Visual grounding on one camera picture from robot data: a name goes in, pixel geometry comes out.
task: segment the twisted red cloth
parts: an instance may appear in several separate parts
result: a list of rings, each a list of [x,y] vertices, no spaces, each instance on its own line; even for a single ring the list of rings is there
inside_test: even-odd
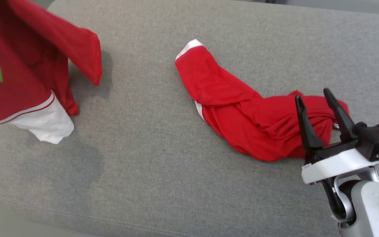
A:
[[[199,114],[234,149],[268,162],[304,157],[295,105],[297,94],[307,106],[317,135],[324,145],[329,144],[336,119],[323,96],[303,96],[294,91],[263,98],[220,67],[201,43],[192,42],[178,55],[176,68],[192,99],[199,104]],[[339,102],[348,111],[347,105]]]

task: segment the gray couch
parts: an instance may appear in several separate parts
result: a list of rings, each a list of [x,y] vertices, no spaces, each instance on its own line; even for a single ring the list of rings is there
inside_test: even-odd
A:
[[[379,123],[379,15],[225,0],[56,0],[99,35],[101,85],[59,145],[0,127],[0,199],[25,218],[103,237],[338,236],[302,159],[260,162],[197,114],[174,65],[192,39],[263,96],[330,87]]]

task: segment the white floor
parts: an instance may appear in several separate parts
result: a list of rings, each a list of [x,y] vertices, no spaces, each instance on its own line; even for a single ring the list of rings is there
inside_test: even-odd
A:
[[[19,218],[0,202],[0,237],[92,237]]]
[[[266,0],[238,0],[264,3]],[[379,0],[275,0],[277,4],[379,14]]]

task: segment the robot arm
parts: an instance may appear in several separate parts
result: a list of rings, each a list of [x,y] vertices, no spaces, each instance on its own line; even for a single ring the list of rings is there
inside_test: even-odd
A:
[[[321,183],[333,218],[343,237],[379,236],[379,124],[354,124],[329,89],[324,89],[328,106],[340,127],[340,140],[327,147],[317,137],[307,117],[305,105],[296,97],[302,143],[307,155],[302,167],[306,184]],[[339,185],[344,177],[357,175]]]

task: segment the red garment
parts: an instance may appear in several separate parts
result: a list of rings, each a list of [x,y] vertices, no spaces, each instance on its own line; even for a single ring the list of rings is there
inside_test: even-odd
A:
[[[202,105],[200,115],[234,149],[268,162],[304,157],[295,104],[301,92],[263,98],[220,67],[200,43],[187,46],[175,65],[192,99]],[[302,99],[317,135],[328,145],[336,123],[333,111],[322,96]]]
[[[101,51],[95,33],[28,0],[0,0],[0,121],[41,105],[51,90],[70,116],[77,115],[68,58],[99,85]]]

